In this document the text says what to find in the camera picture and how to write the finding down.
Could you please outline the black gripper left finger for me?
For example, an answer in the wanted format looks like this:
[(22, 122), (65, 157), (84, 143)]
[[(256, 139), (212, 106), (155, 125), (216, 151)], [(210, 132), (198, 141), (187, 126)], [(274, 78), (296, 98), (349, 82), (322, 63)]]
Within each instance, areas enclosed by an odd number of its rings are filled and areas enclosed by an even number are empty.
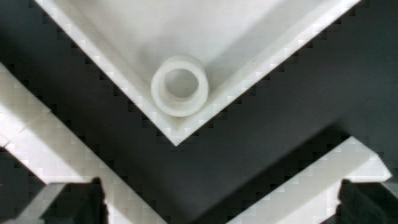
[(100, 178), (86, 183), (50, 183), (13, 224), (109, 224)]

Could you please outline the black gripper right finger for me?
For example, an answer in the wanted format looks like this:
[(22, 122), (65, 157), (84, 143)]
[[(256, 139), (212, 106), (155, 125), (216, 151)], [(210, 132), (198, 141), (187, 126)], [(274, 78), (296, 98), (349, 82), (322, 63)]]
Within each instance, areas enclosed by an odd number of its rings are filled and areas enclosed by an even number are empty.
[(398, 181), (342, 182), (336, 214), (322, 224), (398, 224)]

